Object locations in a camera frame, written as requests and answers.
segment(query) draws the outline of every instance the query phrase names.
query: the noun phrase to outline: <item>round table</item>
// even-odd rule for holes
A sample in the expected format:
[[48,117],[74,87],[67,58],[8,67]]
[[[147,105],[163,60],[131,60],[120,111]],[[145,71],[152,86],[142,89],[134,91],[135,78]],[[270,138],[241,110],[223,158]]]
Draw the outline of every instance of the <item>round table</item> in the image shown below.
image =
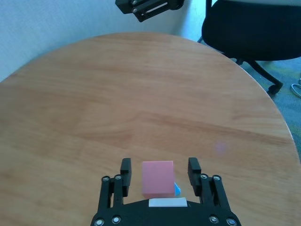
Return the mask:
[[244,226],[301,222],[300,162],[257,82],[204,45],[118,33],[46,54],[0,84],[1,225],[84,226],[101,177],[132,158],[125,203],[143,199],[143,161],[173,160],[197,201],[189,157],[223,178]]

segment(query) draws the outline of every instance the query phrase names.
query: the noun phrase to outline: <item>office chair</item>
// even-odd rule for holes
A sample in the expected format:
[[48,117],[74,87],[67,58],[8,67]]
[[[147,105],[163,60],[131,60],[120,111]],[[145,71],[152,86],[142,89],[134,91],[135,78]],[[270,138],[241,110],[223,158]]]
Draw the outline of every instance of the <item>office chair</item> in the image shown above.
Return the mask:
[[213,6],[206,0],[202,40],[239,65],[249,63],[274,84],[268,90],[274,95],[283,84],[256,60],[301,57],[301,0],[218,0]]

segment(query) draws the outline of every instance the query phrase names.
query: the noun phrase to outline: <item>pink cube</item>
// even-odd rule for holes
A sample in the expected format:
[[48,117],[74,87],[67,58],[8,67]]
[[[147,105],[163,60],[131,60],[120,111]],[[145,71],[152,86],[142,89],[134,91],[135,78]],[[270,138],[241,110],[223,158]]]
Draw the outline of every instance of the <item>pink cube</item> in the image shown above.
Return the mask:
[[174,197],[174,162],[144,161],[142,189],[146,199]]

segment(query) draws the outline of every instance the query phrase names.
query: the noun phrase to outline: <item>chair wheel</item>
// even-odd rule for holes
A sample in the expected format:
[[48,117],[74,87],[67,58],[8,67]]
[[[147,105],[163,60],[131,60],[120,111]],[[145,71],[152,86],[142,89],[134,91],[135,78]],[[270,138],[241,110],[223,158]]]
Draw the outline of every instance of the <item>chair wheel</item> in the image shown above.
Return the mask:
[[279,90],[281,89],[281,86],[277,86],[277,85],[272,85],[269,87],[269,90],[268,90],[268,94],[269,95],[275,95],[279,92]]

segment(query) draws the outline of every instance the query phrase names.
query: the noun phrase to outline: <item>blue carpet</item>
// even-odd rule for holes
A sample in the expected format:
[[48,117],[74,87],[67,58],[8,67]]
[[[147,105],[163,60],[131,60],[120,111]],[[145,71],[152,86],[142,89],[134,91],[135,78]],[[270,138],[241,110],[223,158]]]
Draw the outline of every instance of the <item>blue carpet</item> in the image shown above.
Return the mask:
[[[293,60],[258,63],[271,75],[283,83],[283,87],[273,97],[274,103],[282,113],[297,146],[301,159],[301,98],[291,92],[291,84],[298,83],[301,77],[301,57]],[[272,83],[260,76],[250,65],[241,65],[253,78],[267,90]]]

